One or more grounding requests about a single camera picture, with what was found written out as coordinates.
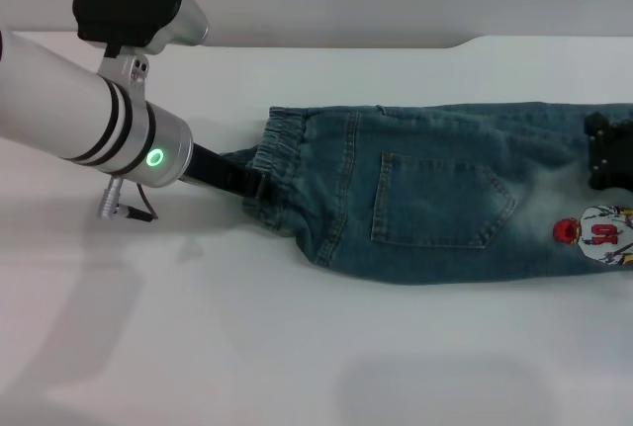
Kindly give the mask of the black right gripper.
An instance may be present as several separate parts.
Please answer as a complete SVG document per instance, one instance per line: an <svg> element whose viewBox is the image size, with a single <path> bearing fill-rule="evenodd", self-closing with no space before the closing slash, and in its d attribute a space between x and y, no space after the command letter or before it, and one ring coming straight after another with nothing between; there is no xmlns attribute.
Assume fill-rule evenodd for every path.
<svg viewBox="0 0 633 426"><path fill-rule="evenodd" d="M632 122L612 123L602 113L584 119L588 137L588 184L594 190L632 189Z"/></svg>

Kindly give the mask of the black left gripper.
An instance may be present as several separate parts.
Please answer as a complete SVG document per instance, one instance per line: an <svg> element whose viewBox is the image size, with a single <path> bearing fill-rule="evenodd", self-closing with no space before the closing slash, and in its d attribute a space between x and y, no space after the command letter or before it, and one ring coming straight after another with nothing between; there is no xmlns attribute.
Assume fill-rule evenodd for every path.
<svg viewBox="0 0 633 426"><path fill-rule="evenodd" d="M250 170L199 144L193 145L189 163L179 180L261 203L270 199L271 185L268 174Z"/></svg>

